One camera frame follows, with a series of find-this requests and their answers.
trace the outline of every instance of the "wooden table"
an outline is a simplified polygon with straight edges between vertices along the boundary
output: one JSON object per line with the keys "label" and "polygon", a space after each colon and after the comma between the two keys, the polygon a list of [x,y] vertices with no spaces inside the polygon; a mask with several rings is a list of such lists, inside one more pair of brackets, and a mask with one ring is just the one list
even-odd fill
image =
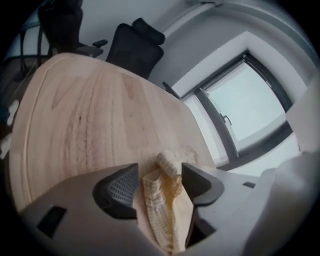
{"label": "wooden table", "polygon": [[10,182],[18,211],[62,180],[107,167],[153,169],[158,153],[191,146],[214,167],[189,108],[149,81],[70,53],[45,62],[18,109]]}

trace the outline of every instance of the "wood grain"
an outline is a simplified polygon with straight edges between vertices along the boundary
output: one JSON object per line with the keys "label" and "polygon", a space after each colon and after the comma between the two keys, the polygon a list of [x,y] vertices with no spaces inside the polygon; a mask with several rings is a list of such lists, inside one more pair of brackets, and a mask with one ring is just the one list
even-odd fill
{"label": "wood grain", "polygon": [[189,108],[149,81],[98,59],[59,54],[33,76],[18,109],[10,182],[23,210],[60,181],[107,167],[139,164],[191,146],[214,167]]}

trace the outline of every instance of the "window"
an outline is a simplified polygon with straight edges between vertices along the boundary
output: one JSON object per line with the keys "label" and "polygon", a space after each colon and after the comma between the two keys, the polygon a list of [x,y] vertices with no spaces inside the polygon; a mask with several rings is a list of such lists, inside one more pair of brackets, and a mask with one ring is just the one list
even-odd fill
{"label": "window", "polygon": [[292,134],[286,121],[291,100],[248,50],[182,100],[195,116],[221,170],[233,170],[258,159]]}

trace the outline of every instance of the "black office chair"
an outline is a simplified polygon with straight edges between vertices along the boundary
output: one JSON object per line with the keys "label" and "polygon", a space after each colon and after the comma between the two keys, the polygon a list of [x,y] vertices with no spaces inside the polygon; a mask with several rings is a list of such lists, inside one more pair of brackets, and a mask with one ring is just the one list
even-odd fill
{"label": "black office chair", "polygon": [[106,61],[148,79],[164,55],[159,45],[165,36],[138,18],[132,26],[122,23],[114,34]]}
{"label": "black office chair", "polygon": [[100,40],[88,46],[79,42],[79,31],[83,19],[82,0],[50,0],[38,9],[38,17],[49,41],[49,56],[55,49],[58,53],[76,53],[97,57],[100,49],[108,43]]}

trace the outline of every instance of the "window frame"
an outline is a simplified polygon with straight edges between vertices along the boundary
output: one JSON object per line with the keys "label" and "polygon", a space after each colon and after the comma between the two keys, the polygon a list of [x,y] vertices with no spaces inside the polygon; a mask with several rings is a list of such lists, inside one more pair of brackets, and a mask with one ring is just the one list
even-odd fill
{"label": "window frame", "polygon": [[288,94],[275,76],[259,60],[250,54],[249,50],[246,50],[236,56],[234,59],[220,67],[217,71],[213,72],[194,88],[185,93],[181,99],[184,101],[188,97],[195,95],[215,126],[229,160],[228,163],[218,166],[220,170],[224,171],[235,169],[263,156],[278,146],[293,133],[289,123],[286,121],[267,137],[247,148],[237,151],[235,143],[226,126],[225,120],[221,117],[209,97],[206,95],[205,90],[243,63],[246,63],[266,82],[281,103],[285,113],[293,105]]}

